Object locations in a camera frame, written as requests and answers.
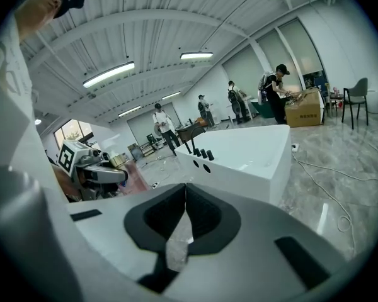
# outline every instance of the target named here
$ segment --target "black backpack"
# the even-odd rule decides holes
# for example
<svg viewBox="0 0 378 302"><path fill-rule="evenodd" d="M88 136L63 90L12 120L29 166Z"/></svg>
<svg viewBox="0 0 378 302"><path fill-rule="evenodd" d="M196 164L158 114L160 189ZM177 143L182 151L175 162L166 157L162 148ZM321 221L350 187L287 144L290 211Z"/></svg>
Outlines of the black backpack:
<svg viewBox="0 0 378 302"><path fill-rule="evenodd" d="M229 90L228 90L228 100L229 100L231 103L236 103L236 102L238 102L237 93L236 93L235 91L233 91L232 89L229 89Z"/></svg>
<svg viewBox="0 0 378 302"><path fill-rule="evenodd" d="M204 106L203 106L202 102L199 102L197 108L199 109L200 112L204 111Z"/></svg>

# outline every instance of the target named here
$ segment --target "marble floor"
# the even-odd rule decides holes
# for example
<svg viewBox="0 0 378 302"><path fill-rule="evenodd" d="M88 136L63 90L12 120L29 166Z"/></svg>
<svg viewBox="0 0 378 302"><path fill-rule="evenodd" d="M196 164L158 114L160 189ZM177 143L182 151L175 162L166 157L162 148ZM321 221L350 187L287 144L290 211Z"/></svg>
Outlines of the marble floor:
<svg viewBox="0 0 378 302"><path fill-rule="evenodd" d="M274 119L259 116L242 125L232 126L231 122L225 121L216 130L274 124ZM326 118L324 125L291 128L291 138L292 143L300 145L294 155L301 161L330 167L360 179L378 179L378 114L369 114L367 126L362 110L352 130L350 112L346 112L342 124L339 111L332 118ZM165 186L191 181L179 160L171 154L170 149L164 147L137 163L149 184L159 182L159 186ZM378 238L378 181L358 181L328 169L304 166L315 181L348 211L355 243L350 223L342 218L347 214L294 159L279 207L327 239L348 260L373 247ZM191 237L190 221L184 215L168 242L170 268L178 271L184 266Z"/></svg>

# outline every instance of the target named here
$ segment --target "black pants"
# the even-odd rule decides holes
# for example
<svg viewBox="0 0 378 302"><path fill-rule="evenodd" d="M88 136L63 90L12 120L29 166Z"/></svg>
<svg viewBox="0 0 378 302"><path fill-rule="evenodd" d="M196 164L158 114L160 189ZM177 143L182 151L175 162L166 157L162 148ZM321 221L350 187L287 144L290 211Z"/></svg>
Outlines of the black pants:
<svg viewBox="0 0 378 302"><path fill-rule="evenodd" d="M163 136L163 138L165 138L166 143L168 144L169 148L175 154L175 148L174 148L174 146L172 144L171 138L172 138L172 140L174 140L174 142L176 144L176 147L179 147L180 143L179 143L179 140L176 137L176 135L171 130L168 130L167 132L162 133L162 136Z"/></svg>
<svg viewBox="0 0 378 302"><path fill-rule="evenodd" d="M214 126L214 120L213 120L213 116L212 116L212 113L210 111L206 111L207 113L207 124L209 127L211 126Z"/></svg>
<svg viewBox="0 0 378 302"><path fill-rule="evenodd" d="M239 103L239 107L241 108L241 114L242 114L242 119L244 121L248 121L249 118L247 117L246 115L246 106L245 106L245 103L243 101L241 102L238 102ZM239 114L235 113L235 116L236 116L236 119L237 119L237 124L240 124L241 122L241 117L239 116Z"/></svg>
<svg viewBox="0 0 378 302"><path fill-rule="evenodd" d="M267 94L267 99L269 100L270 108L275 116L277 124L287 124L285 120L284 104L280 99L280 96L276 92Z"/></svg>

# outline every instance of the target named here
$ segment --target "white bathtub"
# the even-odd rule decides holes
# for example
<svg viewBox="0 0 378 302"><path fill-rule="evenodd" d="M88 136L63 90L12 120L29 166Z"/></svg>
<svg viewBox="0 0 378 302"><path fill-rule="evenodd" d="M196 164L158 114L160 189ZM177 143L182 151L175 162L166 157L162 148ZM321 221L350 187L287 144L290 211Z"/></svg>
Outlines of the white bathtub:
<svg viewBox="0 0 378 302"><path fill-rule="evenodd" d="M215 159L189 154L185 145L177 148L192 182L278 205L290 176L288 125L208 131L194 141L199 150L211 150ZM193 152L191 142L188 146Z"/></svg>

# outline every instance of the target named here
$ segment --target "power outlet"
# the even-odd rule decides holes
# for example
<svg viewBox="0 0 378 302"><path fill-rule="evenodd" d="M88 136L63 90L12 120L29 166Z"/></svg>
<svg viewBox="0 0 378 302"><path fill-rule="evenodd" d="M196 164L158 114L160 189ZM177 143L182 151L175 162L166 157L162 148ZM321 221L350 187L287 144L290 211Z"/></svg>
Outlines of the power outlet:
<svg viewBox="0 0 378 302"><path fill-rule="evenodd" d="M298 148L300 147L299 143L293 143L291 145L291 151L298 152Z"/></svg>

